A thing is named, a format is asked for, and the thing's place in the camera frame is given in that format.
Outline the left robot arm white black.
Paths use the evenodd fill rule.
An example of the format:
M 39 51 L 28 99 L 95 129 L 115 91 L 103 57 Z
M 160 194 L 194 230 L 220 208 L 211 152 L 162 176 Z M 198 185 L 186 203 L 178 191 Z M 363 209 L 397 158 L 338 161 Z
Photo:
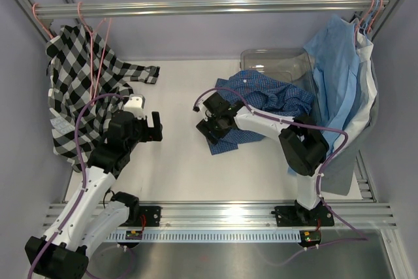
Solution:
M 83 179 L 71 200 L 41 237 L 31 237 L 25 252 L 31 264 L 29 276 L 46 278 L 82 278 L 97 248 L 119 226 L 133 227 L 138 233 L 131 241 L 142 239 L 146 227 L 157 227 L 161 219 L 159 206 L 141 205 L 139 198 L 115 193 L 107 206 L 94 218 L 93 212 L 112 187 L 130 155 L 140 142 L 163 139 L 158 112 L 152 112 L 153 125 L 146 118 L 119 110 L 108 131 L 82 165 Z

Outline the blue checked shirt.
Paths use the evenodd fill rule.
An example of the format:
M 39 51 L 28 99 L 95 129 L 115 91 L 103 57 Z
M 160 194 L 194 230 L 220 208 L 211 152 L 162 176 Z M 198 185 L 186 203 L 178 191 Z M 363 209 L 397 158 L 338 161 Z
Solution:
M 313 93 L 253 70 L 240 71 L 227 80 L 218 78 L 215 87 L 220 96 L 230 104 L 243 97 L 256 109 L 280 116 L 309 114 L 314 101 Z M 209 149 L 212 155 L 218 155 L 237 150 L 240 144 L 263 139 L 258 133 L 232 129 L 217 144 L 209 144 Z

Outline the black white plaid shirt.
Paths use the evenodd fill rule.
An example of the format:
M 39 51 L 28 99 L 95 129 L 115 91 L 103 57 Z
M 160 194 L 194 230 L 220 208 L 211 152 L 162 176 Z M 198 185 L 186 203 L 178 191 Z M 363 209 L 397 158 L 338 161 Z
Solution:
M 100 35 L 90 35 L 82 24 L 62 26 L 47 43 L 46 56 L 54 153 L 80 172 L 76 146 L 88 160 L 122 99 L 133 94 L 130 83 L 155 84 L 159 68 L 118 59 Z

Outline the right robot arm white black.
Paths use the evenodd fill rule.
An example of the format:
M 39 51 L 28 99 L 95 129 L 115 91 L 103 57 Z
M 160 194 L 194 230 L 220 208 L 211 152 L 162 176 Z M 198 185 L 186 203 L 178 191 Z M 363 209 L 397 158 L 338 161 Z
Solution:
M 308 115 L 277 116 L 260 111 L 245 100 L 230 103 L 214 91 L 193 105 L 203 119 L 197 129 L 211 144 L 217 144 L 233 129 L 251 131 L 281 145 L 285 160 L 297 178 L 297 197 L 292 205 L 275 206 L 272 214 L 279 227 L 331 227 L 334 216 L 321 202 L 317 190 L 320 168 L 329 145 Z

